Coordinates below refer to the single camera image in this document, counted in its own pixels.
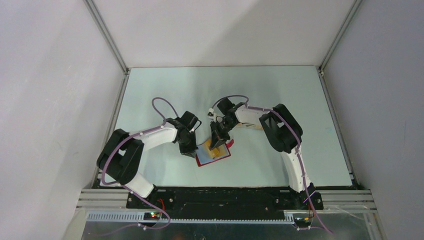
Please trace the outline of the red leather card holder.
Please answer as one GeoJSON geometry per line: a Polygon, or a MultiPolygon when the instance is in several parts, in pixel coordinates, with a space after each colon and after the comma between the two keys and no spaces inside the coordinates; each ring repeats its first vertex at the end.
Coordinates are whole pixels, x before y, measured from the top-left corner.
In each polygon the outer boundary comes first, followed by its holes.
{"type": "Polygon", "coordinates": [[[195,160],[198,167],[202,167],[231,156],[230,147],[234,144],[234,140],[230,141],[210,150],[212,140],[209,138],[204,143],[197,146],[195,151],[195,160]]]}

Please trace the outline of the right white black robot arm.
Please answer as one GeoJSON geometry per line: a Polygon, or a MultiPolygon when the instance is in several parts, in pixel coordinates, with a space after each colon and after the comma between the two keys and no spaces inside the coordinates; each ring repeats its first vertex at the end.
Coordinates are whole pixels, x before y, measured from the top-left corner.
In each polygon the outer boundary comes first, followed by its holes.
{"type": "Polygon", "coordinates": [[[311,202],[315,187],[311,182],[302,158],[303,130],[284,104],[272,108],[251,106],[247,101],[234,104],[228,97],[215,102],[208,110],[211,119],[209,150],[228,143],[230,131],[241,124],[261,126],[271,147],[277,151],[288,173],[291,204],[304,209],[311,202]]]}

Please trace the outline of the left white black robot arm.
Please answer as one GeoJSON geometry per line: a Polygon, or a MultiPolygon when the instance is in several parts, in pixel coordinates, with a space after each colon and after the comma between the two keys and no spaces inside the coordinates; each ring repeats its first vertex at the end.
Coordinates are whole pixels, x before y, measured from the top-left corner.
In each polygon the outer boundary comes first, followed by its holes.
{"type": "Polygon", "coordinates": [[[119,184],[134,195],[145,208],[158,202],[156,186],[143,176],[140,165],[143,154],[164,144],[178,144],[180,154],[196,157],[196,129],[201,120],[186,111],[181,117],[167,118],[164,123],[135,133],[115,130],[97,158],[103,185],[119,184]]]}

